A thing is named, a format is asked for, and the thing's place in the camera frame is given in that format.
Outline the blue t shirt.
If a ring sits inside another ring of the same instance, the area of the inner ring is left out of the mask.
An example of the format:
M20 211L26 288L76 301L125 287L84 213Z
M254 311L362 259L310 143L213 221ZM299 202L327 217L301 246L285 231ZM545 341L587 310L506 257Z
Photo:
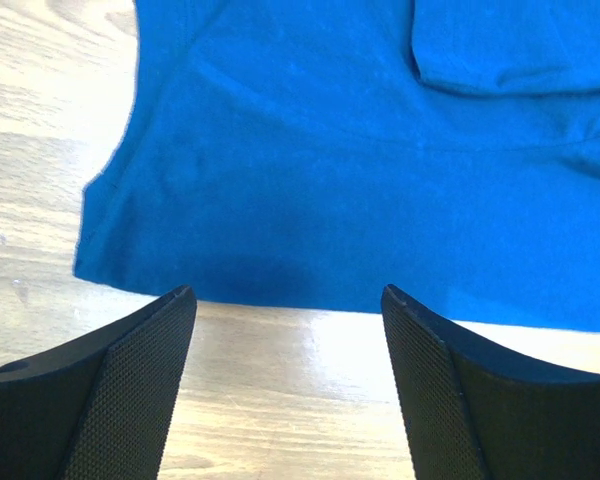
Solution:
M600 331L600 1L139 1L74 273Z

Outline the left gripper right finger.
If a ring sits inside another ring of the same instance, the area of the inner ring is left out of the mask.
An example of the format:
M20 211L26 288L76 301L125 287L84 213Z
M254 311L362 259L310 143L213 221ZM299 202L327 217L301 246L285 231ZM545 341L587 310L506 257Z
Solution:
M382 318L418 479L600 479L600 374L521 354L394 285Z

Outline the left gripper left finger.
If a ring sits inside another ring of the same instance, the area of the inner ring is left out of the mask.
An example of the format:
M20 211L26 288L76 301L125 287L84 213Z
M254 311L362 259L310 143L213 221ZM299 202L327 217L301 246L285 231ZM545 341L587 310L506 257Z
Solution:
M0 479L154 479L194 328L181 286L0 367Z

